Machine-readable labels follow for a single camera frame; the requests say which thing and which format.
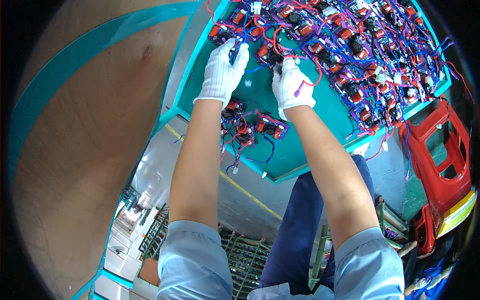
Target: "white cotton glove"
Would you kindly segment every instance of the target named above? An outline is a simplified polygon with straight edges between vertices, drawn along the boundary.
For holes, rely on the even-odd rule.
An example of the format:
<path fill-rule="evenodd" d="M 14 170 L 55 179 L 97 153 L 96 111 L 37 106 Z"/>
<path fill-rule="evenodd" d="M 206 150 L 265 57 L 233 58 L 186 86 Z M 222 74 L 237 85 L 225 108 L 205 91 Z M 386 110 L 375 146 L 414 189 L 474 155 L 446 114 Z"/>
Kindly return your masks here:
<path fill-rule="evenodd" d="M 274 68 L 272 89 L 278 102 L 278 114 L 280 118 L 288 121 L 283 112 L 286 108 L 299 105 L 308 105 L 312 108 L 315 106 L 315 100 L 312 98 L 313 86 L 304 84 L 298 97 L 294 95 L 303 80 L 310 84 L 312 83 L 310 79 L 300 71 L 300 68 L 295 64 L 293 58 L 287 58 L 283 61 L 281 75 L 277 73 Z"/>
<path fill-rule="evenodd" d="M 422 278 L 417 283 L 415 283 L 415 288 L 413 290 L 421 289 L 427 286 L 430 282 L 430 279 Z"/>
<path fill-rule="evenodd" d="M 225 108 L 230 101 L 232 92 L 240 83 L 245 67 L 248 63 L 248 44 L 241 44 L 233 66 L 230 64 L 228 53 L 235 46 L 235 38 L 231 38 L 223 45 L 213 50 L 205 67 L 205 80 L 198 99 L 214 99 L 223 102 Z"/>

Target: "person's legs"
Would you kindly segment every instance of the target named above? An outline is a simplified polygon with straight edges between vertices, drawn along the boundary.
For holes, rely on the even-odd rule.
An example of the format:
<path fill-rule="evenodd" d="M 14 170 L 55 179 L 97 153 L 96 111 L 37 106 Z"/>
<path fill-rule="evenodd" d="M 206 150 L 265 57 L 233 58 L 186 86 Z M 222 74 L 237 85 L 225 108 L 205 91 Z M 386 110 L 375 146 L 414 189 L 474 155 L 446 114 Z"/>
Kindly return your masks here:
<path fill-rule="evenodd" d="M 323 199 L 310 172 L 298 177 L 268 255 L 259 287 L 288 282 L 292 295 L 308 295 L 308 271 Z"/>
<path fill-rule="evenodd" d="M 362 155 L 353 155 L 352 159 L 355 162 L 355 165 L 357 165 L 357 168 L 360 171 L 363 181 L 367 185 L 368 191 L 372 196 L 373 203 L 375 203 L 375 198 L 373 194 L 373 181 L 372 181 L 372 177 L 370 176 L 370 171 L 368 170 L 368 166 L 365 161 L 365 158 Z M 328 258 L 327 266 L 325 267 L 324 272 L 320 277 L 320 280 L 317 282 L 317 284 L 313 288 L 313 292 L 317 290 L 319 285 L 326 286 L 327 288 L 334 291 L 334 285 L 333 285 L 334 275 L 335 275 L 335 253 L 332 248 L 332 251 L 330 252 L 330 257 Z"/>

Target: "circuit board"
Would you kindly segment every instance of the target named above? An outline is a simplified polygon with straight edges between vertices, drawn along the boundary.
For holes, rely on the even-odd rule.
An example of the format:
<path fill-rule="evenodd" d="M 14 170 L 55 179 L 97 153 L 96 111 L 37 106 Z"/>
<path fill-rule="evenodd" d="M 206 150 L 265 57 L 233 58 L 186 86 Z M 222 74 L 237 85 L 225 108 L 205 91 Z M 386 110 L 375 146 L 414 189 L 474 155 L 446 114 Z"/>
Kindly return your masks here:
<path fill-rule="evenodd" d="M 265 69 L 281 65 L 287 57 L 294 58 L 312 82 L 315 82 L 315 74 L 319 76 L 317 83 L 320 84 L 314 88 L 314 98 L 317 100 L 314 110 L 323 120 L 327 120 L 336 137 L 347 143 L 363 136 L 379 135 L 377 133 L 384 128 L 387 130 L 382 132 L 386 133 L 384 138 L 387 138 L 394 128 L 402 126 L 405 111 L 408 112 L 410 107 L 416 107 L 419 103 L 432 101 L 437 88 L 449 80 L 445 73 L 449 68 L 442 59 L 442 52 L 452 42 L 444 40 L 438 43 L 421 12 L 410 0 L 369 3 L 362 0 L 239 1 L 230 4 L 230 8 L 215 22 L 208 34 L 214 46 L 221 45 L 231 37 L 237 41 L 230 53 L 232 63 L 239 45 L 250 45 L 251 58 L 243 77 L 246 79 L 246 88 L 250 87 L 251 84 L 247 85 L 249 82 L 256 89 L 268 90 L 268 80 L 263 78 L 268 74 Z M 200 55 L 206 56 L 209 48 L 205 45 Z M 202 72 L 196 68 L 194 71 L 197 74 Z M 324 90 L 325 84 L 332 92 Z M 268 102 L 260 101 L 267 94 L 256 95 L 256 92 L 248 92 L 246 88 L 239 87 L 233 93 L 236 101 L 249 106 L 244 110 L 244 116 L 247 116 L 246 111 L 250 114 L 236 125 L 246 122 L 254 128 L 253 142 L 242 155 L 249 161 L 257 162 L 259 169 L 262 169 L 262 163 L 267 164 L 273 159 L 273 154 L 277 157 L 281 152 L 281 159 L 288 157 L 289 160 L 283 161 L 278 170 L 272 171 L 274 180 L 285 174 L 282 169 L 303 168 L 304 156 L 292 157 L 287 146 L 282 146 L 285 140 L 288 140 L 290 147 L 293 144 L 295 147 L 297 144 L 301 146 L 298 137 L 291 136 L 296 135 L 295 130 L 292 128 L 288 131 L 291 125 L 277 117 L 275 102 L 270 99 Z M 321 96 L 328 98 L 328 103 L 318 97 L 317 89 L 321 90 Z M 337 103 L 347 109 L 346 116 L 353 124 L 349 132 L 344 123 L 340 126 L 338 122 L 328 122 L 329 119 L 334 120 L 335 116 L 327 112 L 331 108 L 338 111 Z M 262 118 L 264 114 L 273 121 Z M 267 128 L 270 125 L 273 128 L 264 130 L 262 123 L 266 123 Z M 332 124 L 335 123 L 338 125 L 333 129 Z M 236 143 L 237 147 L 233 148 L 235 167 L 240 159 L 239 143 L 242 146 L 241 141 L 236 140 Z M 260 144 L 261 153 L 257 147 L 254 152 L 253 149 L 248 150 L 256 144 Z M 277 149 L 276 152 L 272 151 L 270 157 L 270 151 L 267 150 L 269 144 L 272 149 Z"/>

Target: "light blue sleeve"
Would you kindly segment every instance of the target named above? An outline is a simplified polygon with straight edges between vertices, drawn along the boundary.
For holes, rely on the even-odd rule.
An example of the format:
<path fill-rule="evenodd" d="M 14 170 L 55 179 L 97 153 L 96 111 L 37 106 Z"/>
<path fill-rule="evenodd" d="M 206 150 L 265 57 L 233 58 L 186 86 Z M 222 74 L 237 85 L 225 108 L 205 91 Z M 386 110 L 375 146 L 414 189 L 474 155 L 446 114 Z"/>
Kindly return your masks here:
<path fill-rule="evenodd" d="M 361 231 L 335 252 L 335 299 L 403 299 L 403 264 L 378 227 Z"/>
<path fill-rule="evenodd" d="M 160 248 L 157 299 L 231 299 L 232 277 L 220 235 L 193 221 L 174 221 Z"/>

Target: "forearm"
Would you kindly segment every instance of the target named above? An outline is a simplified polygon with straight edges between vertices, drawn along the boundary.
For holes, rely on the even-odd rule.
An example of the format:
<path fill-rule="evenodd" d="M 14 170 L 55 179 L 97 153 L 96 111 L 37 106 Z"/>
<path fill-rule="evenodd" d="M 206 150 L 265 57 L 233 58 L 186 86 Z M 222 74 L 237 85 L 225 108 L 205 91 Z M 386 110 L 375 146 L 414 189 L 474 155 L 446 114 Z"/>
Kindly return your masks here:
<path fill-rule="evenodd" d="M 335 249 L 356 233 L 378 226 L 367 186 L 337 138 L 309 106 L 287 108 L 285 113 L 297 130 L 324 200 Z"/>
<path fill-rule="evenodd" d="M 193 107 L 172 177 L 170 222 L 196 221 L 217 230 L 221 111 L 217 100 L 199 100 Z"/>

